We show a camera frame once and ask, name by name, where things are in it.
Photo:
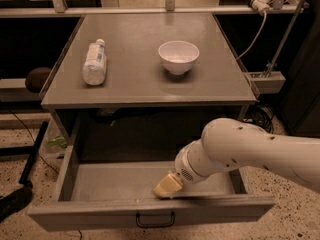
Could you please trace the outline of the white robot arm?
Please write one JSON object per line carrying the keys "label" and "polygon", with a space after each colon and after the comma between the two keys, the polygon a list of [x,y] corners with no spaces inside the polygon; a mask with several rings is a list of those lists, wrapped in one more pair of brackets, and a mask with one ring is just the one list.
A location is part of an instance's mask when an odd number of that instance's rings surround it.
{"label": "white robot arm", "polygon": [[214,119],[204,127],[200,139],[179,151],[174,169],[154,187],[153,194],[172,198],[189,184],[246,166],[270,171],[317,192],[320,139],[275,135],[234,119]]}

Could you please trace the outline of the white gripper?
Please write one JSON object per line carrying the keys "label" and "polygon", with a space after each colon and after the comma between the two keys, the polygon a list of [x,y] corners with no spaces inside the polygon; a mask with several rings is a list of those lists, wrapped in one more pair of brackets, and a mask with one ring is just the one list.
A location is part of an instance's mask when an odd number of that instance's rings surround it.
{"label": "white gripper", "polygon": [[194,184],[204,181],[216,173],[217,169],[214,161],[205,152],[201,141],[198,140],[191,142],[179,151],[175,158],[175,171],[176,173],[169,172],[154,187],[152,192],[156,197],[171,197],[183,189],[183,182]]}

